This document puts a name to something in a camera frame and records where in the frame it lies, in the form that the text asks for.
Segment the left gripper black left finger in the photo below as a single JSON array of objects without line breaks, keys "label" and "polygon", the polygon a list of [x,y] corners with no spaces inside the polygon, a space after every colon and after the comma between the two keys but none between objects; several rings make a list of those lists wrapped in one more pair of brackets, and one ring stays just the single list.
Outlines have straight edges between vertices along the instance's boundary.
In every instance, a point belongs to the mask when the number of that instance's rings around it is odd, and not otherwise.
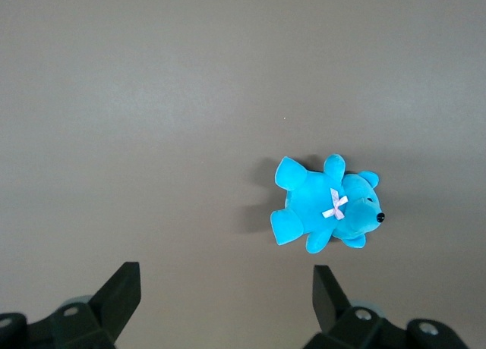
[{"label": "left gripper black left finger", "polygon": [[87,301],[27,326],[28,348],[114,348],[141,299],[140,264],[126,262]]}]

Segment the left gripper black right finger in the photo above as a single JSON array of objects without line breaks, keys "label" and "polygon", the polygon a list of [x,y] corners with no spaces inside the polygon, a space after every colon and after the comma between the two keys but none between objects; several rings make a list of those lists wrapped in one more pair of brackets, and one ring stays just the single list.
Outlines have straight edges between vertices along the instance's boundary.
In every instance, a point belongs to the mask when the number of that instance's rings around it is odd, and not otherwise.
[{"label": "left gripper black right finger", "polygon": [[312,305],[320,332],[306,348],[406,348],[406,332],[374,310],[354,306],[329,266],[315,266]]}]

